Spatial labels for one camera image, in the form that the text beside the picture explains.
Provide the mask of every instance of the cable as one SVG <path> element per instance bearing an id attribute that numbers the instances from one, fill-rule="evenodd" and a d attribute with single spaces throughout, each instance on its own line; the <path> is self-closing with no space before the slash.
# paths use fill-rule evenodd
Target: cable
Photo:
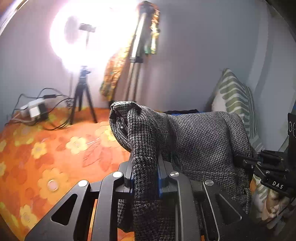
<path id="1" fill-rule="evenodd" d="M 69 100 L 69 99 L 73 99 L 73 98 L 65 98 L 63 100 L 61 100 L 60 102 L 58 102 L 48 113 L 52 112 L 60 103 L 62 103 L 65 100 Z"/>
<path id="2" fill-rule="evenodd" d="M 19 111 L 21 111 L 21 110 L 26 110 L 26 109 L 28 109 L 29 107 L 27 106 L 25 109 L 14 109 L 14 111 L 15 110 L 19 110 Z"/>
<path id="3" fill-rule="evenodd" d="M 73 72 L 70 75 L 69 97 L 71 97 L 72 95 L 72 87 L 73 87 Z M 71 109 L 73 106 L 72 100 L 71 99 L 66 100 L 66 103 L 67 103 L 67 108 Z"/>
<path id="4" fill-rule="evenodd" d="M 45 128 L 45 127 L 43 127 L 43 128 L 44 128 L 45 130 L 48 130 L 48 131 L 54 131 L 54 130 L 56 130 L 56 129 L 64 129 L 64 128 L 66 128 L 66 125 L 67 125 L 67 123 L 69 122 L 69 120 L 70 120 L 70 116 L 68 117 L 68 119 L 67 119 L 63 124 L 61 124 L 61 125 L 59 125 L 59 126 L 56 126 L 56 127 L 53 128 L 53 129 L 47 129 L 47 128 Z"/>
<path id="5" fill-rule="evenodd" d="M 22 96 L 24 96 L 25 98 L 28 98 L 28 99 L 38 99 L 38 98 L 39 98 L 39 96 L 38 96 L 38 97 L 30 97 L 30 96 L 27 96 L 27 95 L 25 95 L 25 94 L 20 94 L 20 95 L 19 95 L 19 98 L 17 99 L 17 103 L 16 103 L 15 107 L 13 108 L 13 111 L 12 111 L 12 113 L 11 113 L 11 116 L 13 116 L 13 114 L 14 114 L 14 112 L 15 112 L 15 110 L 16 110 L 16 107 L 17 107 L 17 105 L 18 105 L 18 103 L 19 103 L 19 101 L 20 101 L 20 98 L 21 98 Z"/>
<path id="6" fill-rule="evenodd" d="M 12 118 L 11 121 L 19 121 L 21 123 L 30 123 L 33 120 L 22 120 L 22 119 L 19 119 L 19 118 Z"/>
<path id="7" fill-rule="evenodd" d="M 42 90 L 40 91 L 39 95 L 37 96 L 37 99 L 40 97 L 41 93 L 42 93 L 44 90 L 53 90 L 53 91 L 55 91 L 55 92 L 61 94 L 60 96 L 69 97 L 69 96 L 64 95 L 61 91 L 59 91 L 59 90 L 57 90 L 57 89 L 55 89 L 55 88 L 44 88 L 44 89 L 42 89 Z"/>
<path id="8" fill-rule="evenodd" d="M 58 102 L 48 113 L 50 113 L 50 112 L 52 112 L 61 102 L 63 102 L 63 101 L 67 101 L 67 100 L 72 100 L 73 98 L 65 98 L 65 99 L 63 99 L 63 100 L 61 100 L 60 102 Z M 45 129 L 45 130 L 48 130 L 48 131 L 54 131 L 54 130 L 56 130 L 56 129 L 64 129 L 64 128 L 66 128 L 66 125 L 67 125 L 67 123 L 69 122 L 69 120 L 70 120 L 70 117 L 71 117 L 71 115 L 69 115 L 69 117 L 68 117 L 68 119 L 63 123 L 63 124 L 61 124 L 61 125 L 59 125 L 59 126 L 55 126 L 51 121 L 49 121 L 50 122 L 50 124 L 54 127 L 53 129 L 48 129 L 48 128 L 46 128 L 46 127 L 43 127 L 43 129 Z"/>
<path id="9" fill-rule="evenodd" d="M 24 122 L 24 120 L 21 120 L 21 121 L 18 121 L 18 120 L 17 120 L 16 122 L 11 122 L 11 121 L 13 121 L 13 120 L 10 120 L 9 122 L 5 123 L 4 126 L 9 125 L 9 124 L 19 124 L 19 123 L 24 124 L 24 125 L 26 125 L 26 126 L 34 126 L 34 125 L 36 125 L 37 122 L 38 122 L 38 121 L 36 120 L 32 125 L 30 125 L 29 123 L 32 122 L 33 120 L 28 121 L 28 122 Z"/>

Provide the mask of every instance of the orange floral bedspread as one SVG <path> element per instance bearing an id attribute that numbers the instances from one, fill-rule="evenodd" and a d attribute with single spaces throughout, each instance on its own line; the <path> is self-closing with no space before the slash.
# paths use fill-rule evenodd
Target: orange floral bedspread
<path id="1" fill-rule="evenodd" d="M 76 123 L 47 131 L 48 122 L 35 126 L 7 125 L 0 134 L 0 214 L 20 240 L 80 180 L 102 180 L 116 171 L 129 153 L 116 141 L 109 126 L 109 110 L 75 113 Z M 68 110 L 57 108 L 49 119 L 63 123 Z M 118 240 L 133 233 L 118 230 Z"/>

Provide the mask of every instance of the silver screw head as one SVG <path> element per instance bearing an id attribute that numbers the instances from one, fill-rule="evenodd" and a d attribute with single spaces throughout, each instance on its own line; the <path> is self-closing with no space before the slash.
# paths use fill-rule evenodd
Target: silver screw head
<path id="1" fill-rule="evenodd" d="M 208 180 L 205 180 L 205 184 L 207 185 L 207 186 L 213 186 L 214 185 L 214 182 L 212 181 L 212 180 L 210 180 L 210 179 L 208 179 Z"/>
<path id="2" fill-rule="evenodd" d="M 115 177 L 115 178 L 121 177 L 122 175 L 123 175 L 122 172 L 114 172 L 113 173 L 113 177 Z"/>
<path id="3" fill-rule="evenodd" d="M 173 172 L 170 173 L 170 176 L 171 177 L 178 177 L 179 176 L 179 173 L 176 172 L 176 171 L 173 171 Z"/>
<path id="4" fill-rule="evenodd" d="M 87 185 L 87 183 L 88 183 L 87 180 L 81 180 L 81 181 L 79 181 L 78 186 L 85 187 Z"/>

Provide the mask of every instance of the houndstooth fabric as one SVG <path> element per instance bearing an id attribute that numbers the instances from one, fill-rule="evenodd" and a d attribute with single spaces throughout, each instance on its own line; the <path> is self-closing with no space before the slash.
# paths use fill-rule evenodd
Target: houndstooth fabric
<path id="1" fill-rule="evenodd" d="M 233 155 L 255 157 L 240 117 L 225 112 L 170 116 L 134 102 L 111 105 L 117 141 L 133 150 L 133 202 L 120 200 L 118 226 L 137 241 L 175 240 L 174 208 L 159 200 L 157 153 L 189 179 L 212 179 L 249 213 L 251 177 L 233 165 Z"/>

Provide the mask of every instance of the gray wall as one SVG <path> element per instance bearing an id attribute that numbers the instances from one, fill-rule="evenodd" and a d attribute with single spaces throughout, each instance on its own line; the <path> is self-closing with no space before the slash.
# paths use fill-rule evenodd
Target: gray wall
<path id="1" fill-rule="evenodd" d="M 263 146 L 278 150 L 287 137 L 287 114 L 296 100 L 296 43 L 281 16 L 268 16 L 268 43 L 253 91 Z"/>
<path id="2" fill-rule="evenodd" d="M 29 0 L 0 36 L 0 126 L 20 93 L 44 87 L 69 91 L 69 73 L 49 41 L 51 23 L 66 1 Z M 221 70 L 248 78 L 254 59 L 260 10 L 258 0 L 155 0 L 161 10 L 159 51 L 142 68 L 139 103 L 153 109 L 202 110 Z M 104 65 L 89 75 L 97 107 Z"/>

